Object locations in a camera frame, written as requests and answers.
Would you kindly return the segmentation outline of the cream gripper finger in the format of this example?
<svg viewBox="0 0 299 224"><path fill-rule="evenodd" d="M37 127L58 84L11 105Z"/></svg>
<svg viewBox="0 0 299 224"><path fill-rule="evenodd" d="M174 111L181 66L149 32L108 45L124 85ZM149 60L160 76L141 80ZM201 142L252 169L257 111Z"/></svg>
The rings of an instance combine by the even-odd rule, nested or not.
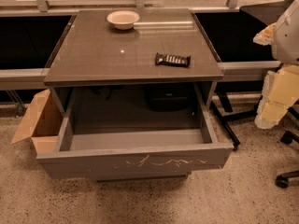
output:
<svg viewBox="0 0 299 224"><path fill-rule="evenodd" d="M277 72L268 71L264 78L262 100L255 125L271 129L278 125L288 109L299 99L299 66L285 64Z"/></svg>
<svg viewBox="0 0 299 224"><path fill-rule="evenodd" d="M256 36L253 37L253 42L262 46L267 46L272 43L276 23L272 23L261 30Z"/></svg>

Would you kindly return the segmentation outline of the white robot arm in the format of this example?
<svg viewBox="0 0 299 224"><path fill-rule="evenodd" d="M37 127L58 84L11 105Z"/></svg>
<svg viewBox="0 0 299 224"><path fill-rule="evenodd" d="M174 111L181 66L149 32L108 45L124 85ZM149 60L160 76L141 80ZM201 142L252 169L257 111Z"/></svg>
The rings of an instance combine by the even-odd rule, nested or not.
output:
<svg viewBox="0 0 299 224"><path fill-rule="evenodd" d="M253 42L270 45L272 56L282 64L276 72L267 72L254 120L258 128L271 129L299 100L299 0L254 36Z"/></svg>

